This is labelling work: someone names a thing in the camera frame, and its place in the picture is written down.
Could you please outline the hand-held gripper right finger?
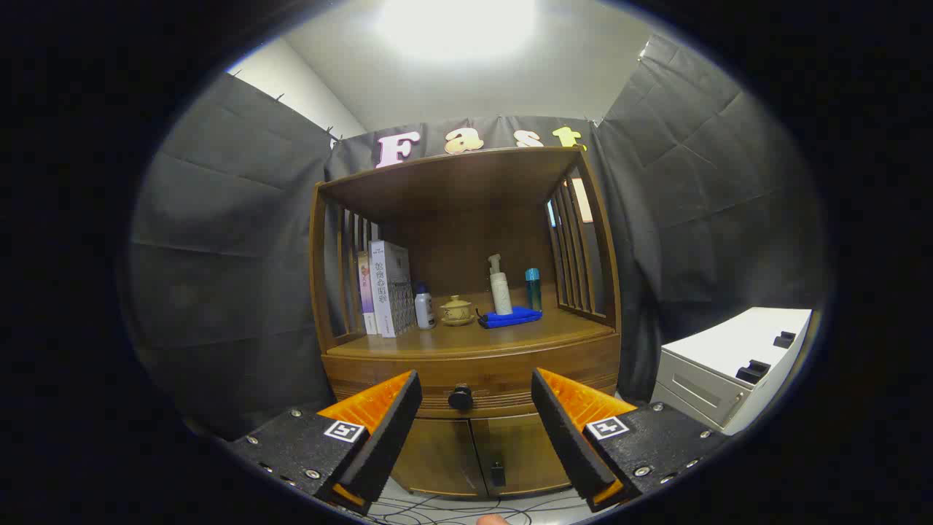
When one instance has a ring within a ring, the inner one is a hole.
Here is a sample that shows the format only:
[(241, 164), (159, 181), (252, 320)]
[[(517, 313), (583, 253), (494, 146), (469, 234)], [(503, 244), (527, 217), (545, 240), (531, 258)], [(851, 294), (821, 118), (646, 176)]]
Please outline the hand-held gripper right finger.
[(531, 396), (567, 478), (593, 512), (659, 491), (730, 441), (667, 403), (635, 406), (541, 367), (532, 372)]

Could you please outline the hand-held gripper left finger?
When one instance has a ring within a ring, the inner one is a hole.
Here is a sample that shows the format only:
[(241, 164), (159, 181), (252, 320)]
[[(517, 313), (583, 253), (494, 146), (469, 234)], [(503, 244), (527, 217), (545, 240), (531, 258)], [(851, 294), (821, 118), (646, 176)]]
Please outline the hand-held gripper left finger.
[(229, 442), (229, 455), (317, 505), (367, 515), (380, 497), (422, 403), (414, 370), (327, 408), (301, 405)]

